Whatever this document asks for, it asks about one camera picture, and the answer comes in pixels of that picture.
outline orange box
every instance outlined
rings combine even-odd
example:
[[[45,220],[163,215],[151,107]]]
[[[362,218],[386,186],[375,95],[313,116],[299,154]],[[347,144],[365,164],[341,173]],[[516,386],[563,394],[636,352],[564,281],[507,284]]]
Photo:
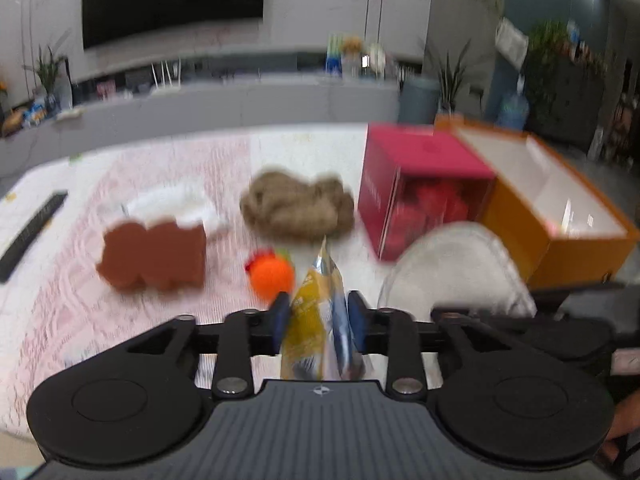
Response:
[[[529,288],[615,275],[640,240],[635,225],[533,134],[439,116],[497,179],[480,222],[496,233]]]

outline wall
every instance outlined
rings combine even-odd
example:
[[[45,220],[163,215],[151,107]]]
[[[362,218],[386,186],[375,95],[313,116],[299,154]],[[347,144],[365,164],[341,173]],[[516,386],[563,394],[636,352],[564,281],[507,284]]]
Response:
[[[636,88],[636,81],[640,77],[640,18],[637,15],[629,18],[627,22],[624,56],[625,61],[630,59],[633,63],[629,78],[629,91],[633,92]]]
[[[496,10],[491,10],[488,4],[481,0],[431,0],[431,7],[437,9],[437,12],[429,15],[427,42],[441,56],[450,52],[452,57],[457,58],[469,39],[469,60],[495,51],[494,37],[499,14]],[[484,88],[485,99],[489,94],[494,62],[495,57],[492,57],[473,70],[480,75],[474,85]],[[460,91],[456,105],[457,110],[463,114],[481,115],[478,98],[469,95],[468,86]]]
[[[55,42],[70,31],[62,51],[73,80],[151,59],[204,52],[324,47],[331,32],[380,40],[387,50],[422,57],[431,0],[264,0],[264,19],[202,23],[140,34],[82,49],[81,0],[0,0],[0,74],[10,85],[10,104],[28,97],[35,78],[25,75],[31,46]]]
[[[604,52],[607,43],[609,0],[505,0],[504,15],[528,34],[533,25],[545,20],[566,23],[574,20],[580,35],[596,52]],[[495,64],[485,117],[494,120],[505,92],[515,90],[518,73],[502,57]]]

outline white wall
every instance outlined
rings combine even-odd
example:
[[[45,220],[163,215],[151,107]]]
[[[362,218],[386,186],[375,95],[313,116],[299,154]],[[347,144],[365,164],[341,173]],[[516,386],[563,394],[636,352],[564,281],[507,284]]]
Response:
[[[640,20],[637,16],[630,16],[626,22],[624,56],[624,62],[627,59],[632,62],[629,78],[629,93],[632,94],[636,88],[636,80],[640,77]]]
[[[82,49],[81,0],[0,0],[0,77],[10,86],[10,104],[25,100],[35,86],[22,64],[31,46],[55,42],[66,30],[73,80],[159,57],[204,52],[324,47],[331,32],[380,38],[402,56],[421,57],[431,0],[264,0],[264,19],[248,23],[197,24],[140,34],[106,46]]]

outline water bottle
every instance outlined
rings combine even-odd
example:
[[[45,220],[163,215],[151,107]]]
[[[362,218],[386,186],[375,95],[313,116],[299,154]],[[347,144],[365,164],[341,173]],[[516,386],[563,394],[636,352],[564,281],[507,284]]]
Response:
[[[64,66],[61,67],[54,85],[54,94],[58,99],[58,105],[61,110],[71,110],[74,107],[73,92],[71,89],[71,80],[69,79],[68,60],[64,60]]]
[[[529,101],[524,97],[524,77],[519,76],[515,93],[505,95],[500,104],[496,126],[523,130],[529,117]]]

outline orange pom pom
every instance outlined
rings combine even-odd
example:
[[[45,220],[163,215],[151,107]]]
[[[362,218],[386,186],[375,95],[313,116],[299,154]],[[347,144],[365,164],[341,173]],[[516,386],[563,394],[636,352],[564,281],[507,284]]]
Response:
[[[296,276],[286,258],[269,254],[257,258],[248,269],[249,281],[261,300],[271,303],[281,292],[291,294]]]

